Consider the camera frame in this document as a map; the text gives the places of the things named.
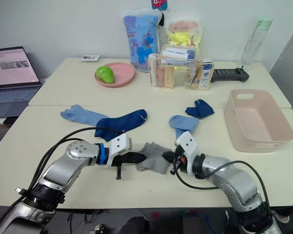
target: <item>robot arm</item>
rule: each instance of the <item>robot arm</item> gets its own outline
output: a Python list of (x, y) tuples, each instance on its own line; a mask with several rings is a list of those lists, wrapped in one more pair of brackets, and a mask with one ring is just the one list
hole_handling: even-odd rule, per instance
[(268, 214), (267, 206), (257, 190), (253, 178), (233, 165), (228, 165), (215, 173), (215, 169), (229, 162), (222, 157), (201, 154), (190, 132), (184, 132), (176, 140), (175, 157), (177, 169), (194, 175), (197, 179), (207, 179), (227, 196), (241, 226), (252, 233), (281, 234), (274, 218)]
[(0, 234), (45, 233), (43, 226), (53, 217), (58, 204), (64, 202), (65, 194), (83, 167), (95, 164), (117, 166), (117, 179), (120, 179), (122, 163), (137, 163), (145, 159), (145, 156), (133, 153), (124, 155), (130, 149), (131, 139), (127, 134), (113, 139), (110, 148), (86, 141), (69, 144), (64, 155), (52, 163), (34, 188), (25, 193), (25, 199), (4, 218)]

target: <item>laptop screen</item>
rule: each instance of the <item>laptop screen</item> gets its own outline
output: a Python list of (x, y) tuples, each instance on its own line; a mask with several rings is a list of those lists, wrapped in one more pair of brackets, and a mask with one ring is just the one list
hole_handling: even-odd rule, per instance
[(40, 84), (22, 47), (0, 49), (0, 87)]

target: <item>black remote control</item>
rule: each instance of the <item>black remote control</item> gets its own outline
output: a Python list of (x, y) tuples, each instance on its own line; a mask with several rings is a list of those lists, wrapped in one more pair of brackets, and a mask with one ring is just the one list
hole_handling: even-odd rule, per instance
[(211, 82), (215, 81), (241, 81), (245, 82), (249, 79), (249, 74), (242, 68), (236, 69), (215, 69)]

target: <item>clear plastic bottle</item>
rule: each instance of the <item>clear plastic bottle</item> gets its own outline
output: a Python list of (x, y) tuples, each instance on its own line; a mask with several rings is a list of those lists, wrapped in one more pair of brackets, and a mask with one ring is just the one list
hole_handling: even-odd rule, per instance
[(254, 31), (242, 54), (241, 60), (243, 66), (248, 67), (254, 62), (271, 24), (272, 19), (257, 17)]

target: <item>green fruit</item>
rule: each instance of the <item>green fruit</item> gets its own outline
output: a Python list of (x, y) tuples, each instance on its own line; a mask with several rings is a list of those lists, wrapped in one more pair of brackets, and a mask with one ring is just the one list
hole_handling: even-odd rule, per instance
[(96, 71), (97, 77), (106, 84), (114, 83), (114, 72), (111, 68), (102, 66), (99, 67)]

